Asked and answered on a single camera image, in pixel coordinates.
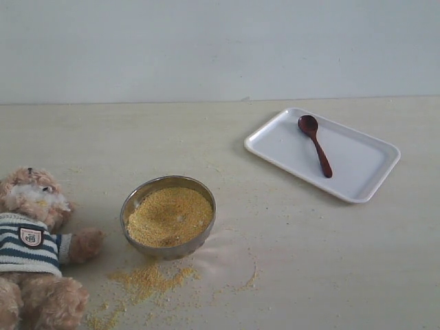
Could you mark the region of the steel bowl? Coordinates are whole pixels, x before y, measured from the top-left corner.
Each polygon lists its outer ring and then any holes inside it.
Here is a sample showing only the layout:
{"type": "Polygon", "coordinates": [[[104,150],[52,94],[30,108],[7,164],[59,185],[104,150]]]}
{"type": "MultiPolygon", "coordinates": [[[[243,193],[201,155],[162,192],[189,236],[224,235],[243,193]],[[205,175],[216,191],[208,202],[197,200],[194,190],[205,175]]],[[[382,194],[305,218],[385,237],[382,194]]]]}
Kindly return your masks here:
{"type": "Polygon", "coordinates": [[[147,181],[138,186],[124,201],[120,211],[120,224],[126,240],[141,254],[157,260],[181,259],[200,248],[209,237],[216,219],[215,198],[210,189],[202,182],[187,176],[168,175],[147,181]],[[201,193],[211,204],[214,214],[208,227],[187,243],[174,247],[149,247],[134,241],[128,233],[129,216],[140,206],[147,195],[163,188],[189,188],[201,193]]]}

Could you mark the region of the white rectangular plastic tray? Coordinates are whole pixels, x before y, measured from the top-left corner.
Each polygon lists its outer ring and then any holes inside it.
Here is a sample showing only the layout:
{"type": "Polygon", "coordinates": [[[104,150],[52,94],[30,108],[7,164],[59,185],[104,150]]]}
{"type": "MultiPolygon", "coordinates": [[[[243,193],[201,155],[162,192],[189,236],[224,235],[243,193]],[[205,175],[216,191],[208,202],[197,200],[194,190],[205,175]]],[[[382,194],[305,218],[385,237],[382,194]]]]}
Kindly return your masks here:
{"type": "Polygon", "coordinates": [[[333,175],[326,178],[314,143],[299,128],[309,111],[287,108],[246,137],[245,148],[280,169],[352,204],[366,203],[401,157],[391,143],[320,115],[317,138],[333,175]]]}

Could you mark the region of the spilled yellow millet pile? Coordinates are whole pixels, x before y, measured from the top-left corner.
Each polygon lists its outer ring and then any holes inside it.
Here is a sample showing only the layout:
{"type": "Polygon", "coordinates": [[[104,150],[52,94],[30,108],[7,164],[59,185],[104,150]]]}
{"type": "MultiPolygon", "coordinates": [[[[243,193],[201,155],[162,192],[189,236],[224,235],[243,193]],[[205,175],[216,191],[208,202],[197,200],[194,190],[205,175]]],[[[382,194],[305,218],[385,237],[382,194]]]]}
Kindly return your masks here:
{"type": "Polygon", "coordinates": [[[115,295],[116,306],[107,315],[100,315],[108,309],[109,302],[105,301],[99,310],[86,317],[88,329],[115,329],[120,316],[127,312],[130,305],[136,306],[152,297],[161,297],[165,293],[181,287],[185,280],[198,277],[192,267],[179,268],[176,272],[163,272],[158,263],[137,267],[129,272],[114,271],[107,275],[112,283],[117,283],[123,289],[123,295],[115,295]]]}

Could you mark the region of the dark red wooden spoon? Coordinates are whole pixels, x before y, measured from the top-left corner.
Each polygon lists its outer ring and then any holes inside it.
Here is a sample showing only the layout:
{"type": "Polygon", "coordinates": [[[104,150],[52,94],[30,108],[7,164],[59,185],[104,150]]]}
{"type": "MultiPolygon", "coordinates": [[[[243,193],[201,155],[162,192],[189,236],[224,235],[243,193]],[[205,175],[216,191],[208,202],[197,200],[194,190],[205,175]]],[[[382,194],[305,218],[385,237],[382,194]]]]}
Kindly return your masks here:
{"type": "Polygon", "coordinates": [[[313,142],[320,162],[322,174],[326,178],[332,178],[333,170],[317,138],[319,129],[317,119],[312,115],[302,115],[298,119],[298,128],[313,142]]]}

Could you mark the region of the plush teddy bear striped sweater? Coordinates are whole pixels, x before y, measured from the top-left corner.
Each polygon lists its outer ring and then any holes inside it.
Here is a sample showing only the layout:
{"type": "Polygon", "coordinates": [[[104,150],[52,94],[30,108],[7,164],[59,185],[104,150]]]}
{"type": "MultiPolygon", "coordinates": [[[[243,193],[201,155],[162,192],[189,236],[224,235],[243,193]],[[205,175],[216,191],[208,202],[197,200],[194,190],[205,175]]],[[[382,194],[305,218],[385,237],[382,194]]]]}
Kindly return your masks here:
{"type": "Polygon", "coordinates": [[[102,249],[97,228],[61,234],[73,204],[44,169],[20,167],[1,179],[1,328],[77,329],[89,298],[63,276],[102,249]]]}

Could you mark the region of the yellow millet in bowl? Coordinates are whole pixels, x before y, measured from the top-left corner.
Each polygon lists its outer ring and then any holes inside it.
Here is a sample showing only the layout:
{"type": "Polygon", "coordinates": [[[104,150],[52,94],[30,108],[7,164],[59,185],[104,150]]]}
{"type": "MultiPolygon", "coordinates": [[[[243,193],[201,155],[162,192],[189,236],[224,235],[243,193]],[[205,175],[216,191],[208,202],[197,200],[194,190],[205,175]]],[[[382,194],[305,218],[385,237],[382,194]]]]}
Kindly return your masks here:
{"type": "Polygon", "coordinates": [[[145,246],[168,248],[187,243],[210,224],[214,211],[196,190],[163,188],[147,195],[129,216],[129,236],[145,246]]]}

